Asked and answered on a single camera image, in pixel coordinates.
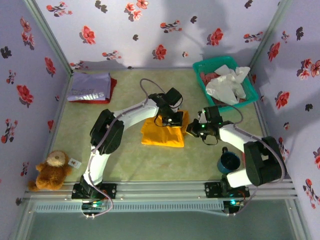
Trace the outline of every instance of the brown teddy bear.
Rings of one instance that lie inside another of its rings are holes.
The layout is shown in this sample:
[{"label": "brown teddy bear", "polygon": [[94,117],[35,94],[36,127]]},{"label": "brown teddy bear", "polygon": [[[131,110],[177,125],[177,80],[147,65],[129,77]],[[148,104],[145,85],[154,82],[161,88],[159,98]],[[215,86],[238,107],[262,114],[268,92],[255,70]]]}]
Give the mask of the brown teddy bear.
[{"label": "brown teddy bear", "polygon": [[36,181],[30,181],[29,190],[36,192],[41,189],[59,190],[72,168],[68,165],[69,157],[63,151],[51,152],[44,163],[35,166],[39,171]]}]

